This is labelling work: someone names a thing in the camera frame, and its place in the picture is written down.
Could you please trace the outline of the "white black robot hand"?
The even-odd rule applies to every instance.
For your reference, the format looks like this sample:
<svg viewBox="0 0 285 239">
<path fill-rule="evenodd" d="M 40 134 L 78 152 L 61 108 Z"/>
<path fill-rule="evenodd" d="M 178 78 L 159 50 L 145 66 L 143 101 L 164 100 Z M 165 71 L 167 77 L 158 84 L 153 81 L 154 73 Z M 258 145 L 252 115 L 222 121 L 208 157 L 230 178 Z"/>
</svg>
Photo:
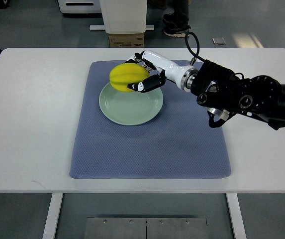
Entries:
<svg viewBox="0 0 285 239">
<path fill-rule="evenodd" d="M 130 80 L 127 87 L 140 93 L 146 93 L 159 88 L 165 82 L 171 81 L 176 86 L 186 92 L 190 92 L 190 87 L 198 74 L 198 69 L 191 66 L 180 66 L 174 61 L 150 50 L 135 53 L 127 60 L 128 63 L 143 63 L 143 67 L 151 72 L 157 70 L 159 73 L 149 76 L 144 80 Z"/>
</svg>

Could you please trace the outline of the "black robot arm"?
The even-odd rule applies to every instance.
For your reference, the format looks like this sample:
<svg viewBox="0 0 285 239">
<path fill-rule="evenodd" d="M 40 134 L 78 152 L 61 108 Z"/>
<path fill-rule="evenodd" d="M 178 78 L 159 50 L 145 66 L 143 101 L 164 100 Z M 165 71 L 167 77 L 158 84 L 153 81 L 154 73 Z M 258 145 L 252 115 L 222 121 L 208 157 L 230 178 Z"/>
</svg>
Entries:
<svg viewBox="0 0 285 239">
<path fill-rule="evenodd" d="M 187 78 L 186 88 L 207 110 L 211 128 L 221 127 L 236 114 L 265 122 L 275 130 L 285 127 L 285 84 L 270 76 L 244 78 L 205 60 Z"/>
</svg>

